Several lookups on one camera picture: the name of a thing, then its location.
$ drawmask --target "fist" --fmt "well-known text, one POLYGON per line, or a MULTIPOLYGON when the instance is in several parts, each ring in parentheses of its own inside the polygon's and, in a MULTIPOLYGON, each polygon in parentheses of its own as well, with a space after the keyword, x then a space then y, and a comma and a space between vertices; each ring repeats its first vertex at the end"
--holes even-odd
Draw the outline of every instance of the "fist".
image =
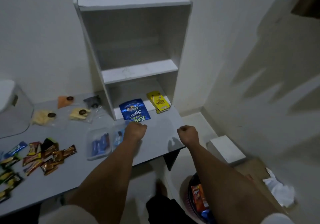
POLYGON ((146 133, 147 126, 137 122, 130 122, 124 130, 124 141, 138 143, 146 133))
POLYGON ((177 129, 177 132, 182 144, 184 144, 187 148, 200 144, 198 131, 194 126, 182 126, 177 129))

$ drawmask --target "white tile floor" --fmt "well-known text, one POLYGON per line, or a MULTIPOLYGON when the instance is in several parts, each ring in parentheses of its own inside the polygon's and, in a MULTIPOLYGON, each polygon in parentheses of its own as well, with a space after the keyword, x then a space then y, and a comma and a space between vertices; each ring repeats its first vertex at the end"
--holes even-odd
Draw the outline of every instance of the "white tile floor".
MULTIPOLYGON (((199 132, 200 144, 204 147, 207 142, 216 138, 217 135, 207 123, 202 114, 195 113, 183 117, 186 125, 195 126, 199 132)), ((186 210, 183 196, 186 193, 186 185, 190 176, 196 172, 188 149, 182 149, 177 157, 173 168, 169 172, 163 157, 150 161, 146 164, 134 167, 130 180, 126 206, 122 215, 121 224, 148 224, 148 212, 146 202, 154 195, 155 182, 159 178, 168 190, 168 197, 176 201, 186 210)), ((41 206, 39 224, 44 224, 54 215, 59 207, 55 199, 45 201, 41 206)))

